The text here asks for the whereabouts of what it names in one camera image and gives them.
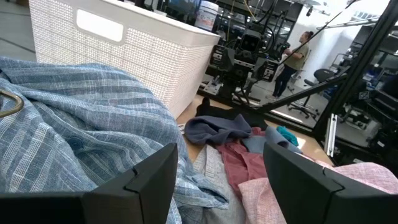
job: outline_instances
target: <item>white laundry basket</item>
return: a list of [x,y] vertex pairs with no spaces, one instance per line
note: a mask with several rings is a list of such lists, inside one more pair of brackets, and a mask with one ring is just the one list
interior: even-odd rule
[[175,117],[219,36],[117,0],[30,0],[38,62],[103,63],[143,82]]

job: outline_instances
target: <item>black metal frame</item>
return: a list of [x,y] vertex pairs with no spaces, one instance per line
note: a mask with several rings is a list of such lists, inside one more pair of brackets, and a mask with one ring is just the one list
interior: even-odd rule
[[[271,122],[280,125],[284,125],[294,131],[298,131],[300,133],[315,138],[318,141],[318,143],[320,143],[320,145],[322,146],[323,145],[322,141],[325,140],[326,126],[329,116],[332,113],[336,113],[344,105],[344,103],[350,96],[352,86],[357,82],[357,80],[359,80],[362,77],[363,73],[366,70],[366,67],[369,65],[375,53],[378,51],[381,42],[387,37],[390,30],[397,22],[398,20],[398,14],[396,13],[397,11],[398,11],[398,0],[390,0],[390,3],[386,7],[383,14],[380,16],[374,29],[372,30],[371,35],[368,37],[367,41],[363,45],[363,48],[361,49],[358,57],[351,65],[351,68],[348,71],[347,75],[342,75],[324,84],[321,83],[317,85],[315,88],[304,90],[295,95],[288,96],[282,100],[264,105],[262,108],[258,109],[250,108],[247,105],[238,105],[236,103],[233,103],[231,100],[221,98],[219,96],[210,95],[201,90],[198,91],[198,94],[207,96],[216,101],[219,101],[220,103],[224,103],[234,108],[239,108],[249,113],[252,112],[259,114],[264,119],[267,119]],[[323,113],[320,115],[316,125],[313,128],[271,112],[271,110],[287,105],[293,101],[305,98],[306,96],[310,96],[314,93],[318,93],[319,91],[324,90],[325,86],[327,86],[328,88],[329,86],[333,85],[340,85],[340,86],[337,89],[336,93],[331,98],[331,100],[329,101],[328,105],[326,106]],[[362,152],[364,151],[363,147],[355,145],[352,142],[349,142],[339,137],[336,137],[335,144],[337,146],[349,147],[352,150],[357,150]]]
[[328,117],[336,113],[347,101],[351,94],[352,86],[362,78],[366,67],[378,51],[381,42],[387,37],[388,33],[398,20],[398,0],[390,0],[386,10],[380,16],[377,24],[371,32],[371,35],[363,45],[357,59],[351,65],[346,81],[340,86],[334,97],[330,100],[325,110],[316,123],[313,133],[316,138],[323,139],[326,133],[326,124]]

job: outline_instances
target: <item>teal cloth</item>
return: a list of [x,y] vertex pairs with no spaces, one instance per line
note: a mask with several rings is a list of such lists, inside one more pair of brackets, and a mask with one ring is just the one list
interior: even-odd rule
[[262,154],[264,151],[264,143],[272,142],[278,144],[292,152],[303,154],[303,151],[294,146],[276,128],[268,126],[265,131],[265,136],[251,136],[250,138],[242,139],[242,143],[248,149],[248,152]]
[[283,137],[286,138],[286,140],[288,140],[290,143],[292,143],[295,146],[299,146],[299,142],[297,141],[296,136],[294,136],[294,134],[292,134],[291,132],[289,132],[285,127],[283,126],[278,126],[276,127],[276,130],[283,135]]

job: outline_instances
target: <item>black chair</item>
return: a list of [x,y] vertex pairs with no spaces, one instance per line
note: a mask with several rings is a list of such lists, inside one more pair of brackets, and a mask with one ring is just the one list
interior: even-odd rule
[[[319,83],[325,82],[328,78],[331,78],[333,75],[335,75],[334,72],[332,72],[331,70],[328,69],[318,69],[317,71],[315,71],[315,73],[313,74],[313,76],[318,80]],[[318,83],[314,83],[311,82],[310,80],[305,79],[304,80],[305,84],[309,85],[309,86],[315,86]],[[310,100],[311,96],[308,96],[307,99],[305,100],[305,102],[303,104],[300,103],[292,103],[290,105],[290,107],[288,108],[288,110],[298,110],[302,113],[305,114],[305,118],[309,118],[310,116],[312,116],[312,118],[316,118],[319,115],[319,111],[315,108],[313,108],[310,105],[307,105],[308,101]]]

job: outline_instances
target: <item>person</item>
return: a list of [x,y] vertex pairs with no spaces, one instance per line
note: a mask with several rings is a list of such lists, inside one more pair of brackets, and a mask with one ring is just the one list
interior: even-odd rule
[[[313,35],[312,31],[306,31],[304,32],[301,37],[300,37],[300,43],[305,43],[308,39],[310,39]],[[280,96],[282,96],[282,93],[285,91],[287,83],[290,79],[290,77],[297,72],[297,70],[300,70],[303,67],[303,64],[305,62],[305,59],[308,56],[308,51],[309,51],[308,44],[303,45],[296,53],[292,54],[292,50],[286,49],[284,51],[285,54],[291,55],[284,63],[285,68],[282,71],[282,73],[276,78],[275,80],[275,88],[274,88],[274,93],[272,96],[267,97],[268,99],[278,99]]]

